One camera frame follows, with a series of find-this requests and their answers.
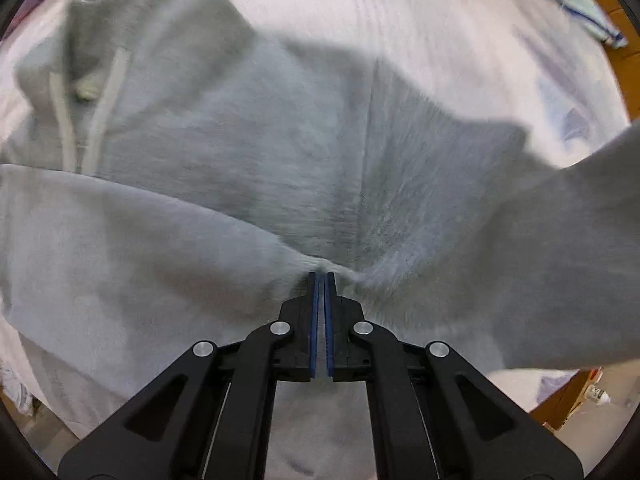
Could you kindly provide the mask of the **grey zip hoodie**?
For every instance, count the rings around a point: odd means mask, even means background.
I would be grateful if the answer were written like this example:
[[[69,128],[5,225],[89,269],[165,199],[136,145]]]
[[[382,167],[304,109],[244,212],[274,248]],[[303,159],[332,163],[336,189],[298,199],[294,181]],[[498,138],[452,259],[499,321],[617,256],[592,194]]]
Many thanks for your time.
[[[69,479],[579,478],[496,388],[639,355],[639,128],[554,0],[49,0],[1,325]]]

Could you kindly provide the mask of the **floral white bed sheet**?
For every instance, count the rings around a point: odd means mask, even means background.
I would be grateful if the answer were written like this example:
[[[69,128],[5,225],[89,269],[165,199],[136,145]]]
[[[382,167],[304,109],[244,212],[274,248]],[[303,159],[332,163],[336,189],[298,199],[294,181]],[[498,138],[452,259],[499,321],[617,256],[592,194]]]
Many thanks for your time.
[[[58,410],[310,271],[485,372],[638,356],[639,133],[552,0],[68,0],[14,80],[1,309]]]

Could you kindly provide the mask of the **striped pillow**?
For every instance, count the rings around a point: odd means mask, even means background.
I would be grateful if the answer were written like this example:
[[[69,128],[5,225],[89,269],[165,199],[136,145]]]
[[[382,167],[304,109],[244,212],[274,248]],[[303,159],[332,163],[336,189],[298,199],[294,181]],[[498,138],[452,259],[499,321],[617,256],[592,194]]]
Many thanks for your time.
[[[596,3],[596,0],[555,0],[558,5],[582,27],[600,41],[613,49],[628,46],[624,34],[608,19]]]

